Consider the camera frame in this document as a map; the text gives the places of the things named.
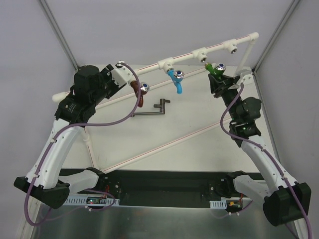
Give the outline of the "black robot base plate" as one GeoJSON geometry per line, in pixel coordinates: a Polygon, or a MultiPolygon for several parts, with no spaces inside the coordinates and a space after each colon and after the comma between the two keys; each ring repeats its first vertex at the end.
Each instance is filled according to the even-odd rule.
{"type": "Polygon", "coordinates": [[[227,192],[226,172],[89,170],[99,177],[94,194],[108,192],[121,206],[208,208],[211,201],[240,195],[227,192]]]}

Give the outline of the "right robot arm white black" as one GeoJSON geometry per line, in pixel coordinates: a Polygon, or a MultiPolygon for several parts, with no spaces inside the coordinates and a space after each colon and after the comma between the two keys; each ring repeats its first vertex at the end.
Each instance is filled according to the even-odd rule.
{"type": "Polygon", "coordinates": [[[225,193],[236,196],[239,193],[249,197],[262,207],[270,224],[279,226],[308,216],[311,189],[307,183],[299,183],[273,156],[256,126],[261,116],[261,100],[241,98],[244,86],[232,88],[237,77],[221,75],[219,78],[208,75],[210,90],[215,98],[222,98],[226,114],[230,114],[229,130],[223,131],[231,136],[238,147],[253,161],[266,184],[255,182],[242,171],[230,173],[224,184],[225,193]]]}

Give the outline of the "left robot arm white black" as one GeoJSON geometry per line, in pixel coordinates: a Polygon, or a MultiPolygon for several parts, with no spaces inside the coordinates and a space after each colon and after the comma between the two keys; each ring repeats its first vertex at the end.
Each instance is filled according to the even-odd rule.
{"type": "Polygon", "coordinates": [[[104,191],[105,174],[94,167],[69,176],[59,173],[77,136],[95,114],[97,104],[116,94],[131,77],[131,70],[121,63],[109,64],[103,70],[93,65],[79,68],[70,93],[58,105],[46,147],[28,174],[14,182],[16,188],[27,193],[25,207],[30,197],[58,209],[71,194],[89,189],[95,194],[104,191]]]}

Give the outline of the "white PVC pipe frame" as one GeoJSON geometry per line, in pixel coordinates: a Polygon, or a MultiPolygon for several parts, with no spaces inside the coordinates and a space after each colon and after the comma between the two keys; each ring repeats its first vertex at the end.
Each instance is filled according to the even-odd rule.
{"type": "MultiPolygon", "coordinates": [[[[137,76],[140,76],[140,75],[143,75],[143,74],[155,71],[155,70],[164,70],[164,72],[167,74],[167,72],[169,72],[170,70],[173,70],[173,65],[177,64],[178,62],[186,61],[186,60],[189,60],[189,59],[197,59],[203,64],[207,60],[207,54],[208,53],[211,53],[211,52],[214,52],[214,51],[218,51],[218,50],[227,50],[227,51],[230,52],[230,54],[234,54],[238,50],[238,48],[237,48],[238,44],[249,42],[249,44],[248,44],[248,46],[247,46],[247,48],[245,50],[245,53],[244,53],[239,65],[236,68],[236,73],[238,73],[240,70],[242,70],[242,68],[243,68],[243,66],[244,66],[244,64],[245,64],[245,62],[246,62],[250,52],[252,51],[252,48],[253,48],[253,46],[256,43],[258,38],[259,38],[259,33],[253,32],[253,33],[250,33],[250,34],[248,34],[247,36],[244,36],[244,37],[240,37],[240,38],[237,38],[237,39],[226,40],[226,41],[223,41],[222,43],[219,43],[219,44],[216,44],[216,45],[213,45],[213,46],[209,46],[209,47],[202,47],[202,48],[193,50],[190,53],[186,53],[186,54],[183,54],[183,55],[180,55],[180,56],[169,57],[169,58],[162,59],[162,60],[160,60],[157,63],[154,63],[152,65],[148,65],[148,66],[145,66],[143,68],[135,69],[134,72],[137,74],[137,76]]],[[[200,69],[197,69],[195,71],[186,73],[186,77],[185,78],[191,77],[191,76],[199,74],[199,73],[202,73],[205,70],[206,70],[205,68],[200,68],[200,69]]],[[[174,84],[174,82],[175,81],[173,81],[172,79],[171,80],[166,80],[166,81],[157,83],[157,84],[155,84],[153,86],[150,86],[150,90],[154,90],[154,89],[157,89],[159,87],[163,87],[163,86],[168,85],[168,84],[174,84]]],[[[59,103],[63,99],[65,99],[66,96],[69,93],[70,92],[61,92],[61,93],[55,94],[55,95],[52,96],[52,100],[53,100],[53,102],[59,103]]],[[[126,95],[122,95],[122,96],[120,96],[118,98],[114,98],[114,99],[107,100],[107,101],[104,101],[104,102],[102,101],[102,103],[98,103],[98,105],[96,106],[96,109],[100,109],[100,108],[106,107],[108,105],[117,103],[119,101],[126,100],[126,99],[128,99],[130,97],[136,97],[136,93],[132,92],[132,93],[129,93],[129,94],[126,94],[126,95]]],[[[209,126],[209,127],[205,128],[205,129],[201,129],[200,131],[195,132],[194,134],[190,134],[189,136],[186,136],[186,138],[187,137],[191,137],[191,136],[197,136],[197,134],[200,135],[201,133],[204,133],[204,132],[208,131],[210,127],[212,127],[212,126],[209,126]]],[[[90,150],[93,150],[92,141],[89,138],[89,134],[88,133],[85,133],[85,135],[87,135],[87,143],[86,143],[86,145],[88,147],[89,155],[91,157],[92,163],[94,164],[94,162],[96,163],[96,159],[93,156],[93,151],[92,152],[90,151],[90,150]]],[[[165,149],[168,149],[169,147],[173,146],[176,142],[178,144],[178,141],[182,142],[183,139],[177,139],[174,142],[168,143],[166,145],[160,146],[160,147],[155,148],[155,149],[153,149],[151,151],[148,151],[146,153],[143,153],[141,155],[138,155],[136,157],[128,159],[128,160],[126,160],[126,161],[124,161],[124,162],[122,162],[120,164],[112,166],[110,169],[105,169],[105,170],[104,169],[103,170],[100,169],[100,170],[104,171],[105,173],[107,173],[107,172],[111,172],[111,171],[114,171],[116,169],[128,166],[128,165],[130,165],[130,164],[132,164],[134,162],[142,160],[142,159],[144,159],[144,158],[146,158],[148,156],[151,156],[151,155],[153,155],[155,153],[158,153],[158,152],[161,152],[161,151],[163,151],[165,149]]]]}

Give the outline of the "green plastic water faucet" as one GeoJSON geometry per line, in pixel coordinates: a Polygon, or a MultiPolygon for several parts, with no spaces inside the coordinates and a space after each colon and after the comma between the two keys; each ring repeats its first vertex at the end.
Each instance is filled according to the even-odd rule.
{"type": "Polygon", "coordinates": [[[223,73],[226,70],[226,66],[223,63],[218,63],[218,64],[212,64],[212,63],[206,63],[205,64],[205,69],[214,76],[222,76],[223,73]]]}

